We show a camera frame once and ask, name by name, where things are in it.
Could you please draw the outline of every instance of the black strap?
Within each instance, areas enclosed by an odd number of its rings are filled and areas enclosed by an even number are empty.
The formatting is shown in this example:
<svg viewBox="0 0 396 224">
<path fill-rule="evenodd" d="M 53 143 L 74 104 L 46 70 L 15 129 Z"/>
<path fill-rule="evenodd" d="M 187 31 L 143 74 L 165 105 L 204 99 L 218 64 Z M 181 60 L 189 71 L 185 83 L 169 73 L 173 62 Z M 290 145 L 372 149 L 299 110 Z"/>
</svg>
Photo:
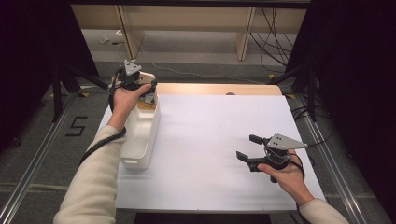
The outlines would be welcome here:
<svg viewBox="0 0 396 224">
<path fill-rule="evenodd" d="M 304 172 L 304 168 L 303 168 L 303 162 L 301 161 L 300 157 L 297 156 L 297 154 L 294 154 L 294 153 L 290 153 L 290 155 L 291 155 L 291 156 L 296 156 L 297 159 L 300 161 L 300 164 L 301 164 L 301 165 L 300 165 L 299 163 L 295 162 L 295 161 L 289 160 L 289 162 L 290 162 L 291 164 L 293 164 L 293 165 L 297 166 L 297 168 L 299 168 L 299 170 L 301 171 L 301 173 L 303 173 L 303 179 L 305 179 L 305 172 Z"/>
</svg>

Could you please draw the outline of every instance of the gray carpet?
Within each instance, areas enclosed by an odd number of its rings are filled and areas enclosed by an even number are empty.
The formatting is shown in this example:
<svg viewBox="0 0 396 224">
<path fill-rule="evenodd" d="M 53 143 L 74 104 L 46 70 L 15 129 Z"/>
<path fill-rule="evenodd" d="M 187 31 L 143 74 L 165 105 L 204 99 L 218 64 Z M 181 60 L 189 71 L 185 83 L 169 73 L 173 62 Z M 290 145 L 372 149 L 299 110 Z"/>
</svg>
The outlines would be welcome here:
<svg viewBox="0 0 396 224">
<path fill-rule="evenodd" d="M 119 64 L 97 63 L 96 65 L 101 75 L 100 78 L 108 82 Z M 141 63 L 141 65 L 143 66 L 142 71 L 154 74 L 159 82 L 253 84 L 250 81 L 230 78 L 242 78 L 267 83 L 269 81 L 268 75 L 273 74 L 273 72 L 265 71 L 258 65 L 156 63 L 160 67 L 171 68 L 182 73 L 194 73 L 195 75 L 178 74 L 169 70 L 159 69 L 151 63 Z M 281 71 L 283 68 L 272 66 L 271 69 Z M 228 78 L 200 77 L 197 76 L 198 74 L 201 76 L 216 75 Z M 81 85 L 91 85 L 91 83 L 81 78 L 78 78 L 78 81 Z M 281 88 L 285 93 L 290 92 L 290 86 L 287 86 L 289 82 L 290 80 L 286 80 L 280 84 L 286 86 Z M 59 209 L 65 189 L 78 168 L 83 152 L 93 139 L 106 109 L 106 93 L 99 88 L 87 89 L 84 92 L 89 92 L 90 94 L 88 97 L 78 97 L 72 104 L 62 129 L 57 133 L 51 149 L 35 177 L 34 184 L 26 194 L 12 223 L 51 223 L 54 214 Z M 4 203 L 12 192 L 13 186 L 21 179 L 50 127 L 53 117 L 53 102 L 50 94 L 51 89 L 43 98 L 44 105 L 37 109 L 34 118 L 21 133 L 21 146 L 10 146 L 0 155 L 0 204 Z M 288 98 L 288 103 L 290 110 L 299 107 L 295 99 Z M 357 166 L 348 157 L 343 141 L 332 124 L 331 115 L 328 115 L 325 109 L 318 108 L 316 112 L 317 124 L 325 137 L 330 136 L 327 144 L 332 150 L 337 164 L 343 171 L 343 175 L 354 196 L 358 199 L 368 223 L 391 223 L 361 176 Z M 73 123 L 85 128 L 83 130 L 73 129 L 71 128 Z M 297 119 L 296 124 L 303 141 L 308 143 L 308 145 L 313 144 L 314 139 L 304 119 Z M 338 209 L 350 221 L 348 212 L 338 194 L 337 188 L 332 182 L 318 148 L 316 146 L 309 147 L 307 152 L 315 162 L 314 170 L 328 203 Z M 118 210 L 118 223 L 134 223 L 134 217 L 135 214 L 131 211 Z M 272 223 L 275 224 L 294 223 L 294 219 L 297 220 L 297 223 L 303 223 L 296 213 L 273 214 L 271 219 Z"/>
</svg>

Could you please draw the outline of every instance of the aluminum rail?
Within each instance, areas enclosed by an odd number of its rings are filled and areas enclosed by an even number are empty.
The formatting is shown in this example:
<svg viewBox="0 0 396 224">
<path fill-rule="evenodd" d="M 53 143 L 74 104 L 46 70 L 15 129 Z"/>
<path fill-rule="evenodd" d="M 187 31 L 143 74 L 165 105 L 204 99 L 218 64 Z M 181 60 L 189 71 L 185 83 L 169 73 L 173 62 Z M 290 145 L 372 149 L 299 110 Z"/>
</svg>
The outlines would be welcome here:
<svg viewBox="0 0 396 224">
<path fill-rule="evenodd" d="M 3 208 L 0 213 L 0 223 L 8 224 L 11 222 L 12 218 L 14 218 L 15 214 L 18 211 L 18 208 L 21 205 L 24 196 L 26 195 L 27 190 L 29 189 L 30 184 L 35 179 L 35 175 L 37 174 L 41 164 L 46 158 L 46 155 L 50 150 L 50 147 L 52 145 L 53 140 L 56 137 L 57 132 L 64 123 L 64 118 L 67 115 L 68 109 L 75 102 L 76 98 L 77 98 L 76 93 L 69 93 L 67 95 L 64 101 L 63 113 L 60 115 L 60 117 L 56 122 L 53 122 L 51 124 L 49 131 L 47 132 L 47 135 L 45 136 L 35 156 L 30 162 L 25 173 L 23 174 L 20 182 L 18 183 L 17 187 L 13 190 L 11 195 L 8 197 L 6 203 L 3 205 Z"/>
<path fill-rule="evenodd" d="M 297 96 L 297 101 L 298 104 L 300 104 L 300 106 L 306 105 L 304 98 L 301 95 Z M 315 122 L 313 122 L 312 119 L 309 117 L 305 117 L 304 120 L 308 126 L 309 131 L 314 137 L 316 143 L 324 141 L 324 137 L 320 132 L 318 125 Z M 336 186 L 338 193 L 340 194 L 340 197 L 344 202 L 344 205 L 349 213 L 352 222 L 356 224 L 367 223 L 361 211 L 361 207 L 358 204 L 358 201 L 353 195 L 352 190 L 350 189 L 348 183 L 344 179 L 344 176 L 340 168 L 338 167 L 337 162 L 332 156 L 332 153 L 329 147 L 327 146 L 326 142 L 322 144 L 318 144 L 318 147 L 319 147 L 320 155 L 322 156 L 326 164 L 326 167 L 330 173 L 330 176 L 332 177 L 332 182 Z"/>
</svg>

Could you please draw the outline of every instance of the person's right hand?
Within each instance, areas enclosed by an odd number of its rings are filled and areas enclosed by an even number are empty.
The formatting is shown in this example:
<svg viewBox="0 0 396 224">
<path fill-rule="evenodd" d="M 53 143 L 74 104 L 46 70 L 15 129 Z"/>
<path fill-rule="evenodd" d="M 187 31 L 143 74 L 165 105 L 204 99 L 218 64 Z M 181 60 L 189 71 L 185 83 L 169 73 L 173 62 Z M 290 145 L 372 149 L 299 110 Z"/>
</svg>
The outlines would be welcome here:
<svg viewBox="0 0 396 224">
<path fill-rule="evenodd" d="M 291 159 L 296 163 L 301 164 L 300 160 L 296 156 L 291 155 Z M 309 192 L 304 182 L 303 173 L 297 166 L 289 163 L 286 168 L 276 170 L 270 165 L 260 164 L 257 168 L 262 172 L 273 176 L 277 180 L 279 186 L 285 190 L 299 206 L 314 199 L 314 196 Z"/>
</svg>

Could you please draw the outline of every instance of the table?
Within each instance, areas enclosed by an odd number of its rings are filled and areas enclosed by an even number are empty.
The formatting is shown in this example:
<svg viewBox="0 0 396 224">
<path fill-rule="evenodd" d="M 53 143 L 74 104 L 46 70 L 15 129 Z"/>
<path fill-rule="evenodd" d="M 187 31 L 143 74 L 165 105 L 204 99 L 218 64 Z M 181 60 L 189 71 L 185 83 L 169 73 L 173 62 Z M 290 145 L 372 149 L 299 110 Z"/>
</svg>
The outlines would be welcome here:
<svg viewBox="0 0 396 224">
<path fill-rule="evenodd" d="M 224 95 L 227 92 L 241 95 Z M 248 141 L 252 133 L 270 137 L 280 132 L 301 140 L 277 86 L 159 84 L 158 93 L 161 120 L 150 166 L 136 171 L 120 164 L 118 208 L 249 214 L 296 209 L 294 200 L 269 176 L 251 173 L 235 156 L 236 150 L 263 156 L 262 146 Z M 305 150 L 297 153 L 307 186 L 324 199 Z"/>
</svg>

